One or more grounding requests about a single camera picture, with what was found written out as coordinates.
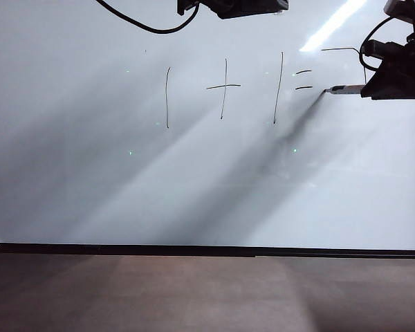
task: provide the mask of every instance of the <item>white board surface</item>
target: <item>white board surface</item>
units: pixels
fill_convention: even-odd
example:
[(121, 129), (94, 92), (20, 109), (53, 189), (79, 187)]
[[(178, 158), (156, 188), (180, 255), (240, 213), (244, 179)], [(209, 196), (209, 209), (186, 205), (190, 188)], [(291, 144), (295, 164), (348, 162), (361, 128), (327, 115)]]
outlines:
[[(108, 2), (157, 28), (185, 19), (175, 0)], [(201, 6), (153, 35), (93, 0), (0, 0), (0, 242), (415, 250), (415, 100), (320, 95), (364, 82), (354, 51), (320, 51), (385, 18), (361, 3), (300, 51), (353, 1), (231, 20)], [(225, 59), (241, 86), (221, 120), (224, 90), (206, 88)]]

